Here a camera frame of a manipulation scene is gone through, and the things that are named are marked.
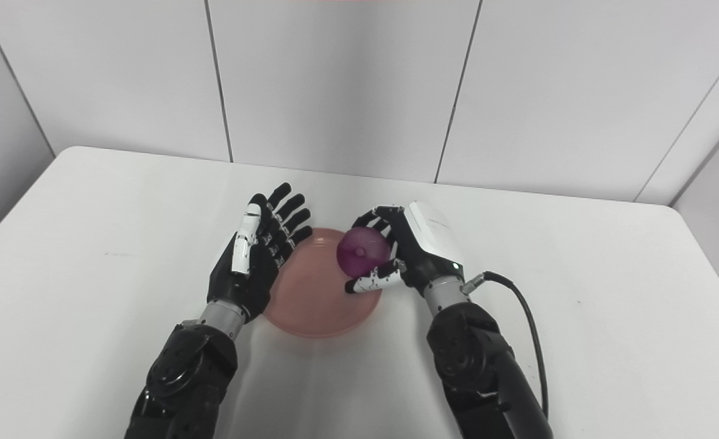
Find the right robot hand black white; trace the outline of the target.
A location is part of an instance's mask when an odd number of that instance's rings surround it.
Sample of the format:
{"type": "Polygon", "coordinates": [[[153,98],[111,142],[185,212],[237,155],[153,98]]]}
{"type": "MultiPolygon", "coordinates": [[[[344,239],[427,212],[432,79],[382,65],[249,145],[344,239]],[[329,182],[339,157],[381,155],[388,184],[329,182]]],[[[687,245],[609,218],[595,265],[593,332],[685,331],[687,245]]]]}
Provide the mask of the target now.
{"type": "Polygon", "coordinates": [[[465,281],[463,256],[448,220],[424,202],[379,205],[357,217],[352,228],[371,227],[395,248],[390,259],[346,282],[348,294],[404,284],[423,294],[441,278],[465,281]]]}

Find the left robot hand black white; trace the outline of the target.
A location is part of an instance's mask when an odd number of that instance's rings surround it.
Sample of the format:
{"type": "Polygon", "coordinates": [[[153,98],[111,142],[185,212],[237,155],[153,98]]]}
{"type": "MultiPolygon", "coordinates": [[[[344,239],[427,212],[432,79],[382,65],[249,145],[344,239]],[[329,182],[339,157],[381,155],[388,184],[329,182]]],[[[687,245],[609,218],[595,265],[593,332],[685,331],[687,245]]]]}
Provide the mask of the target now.
{"type": "Polygon", "coordinates": [[[307,224],[311,211],[305,201],[287,182],[268,196],[256,193],[251,198],[240,226],[211,272],[207,302],[234,305],[245,323],[265,311],[282,267],[313,235],[307,224]]]}

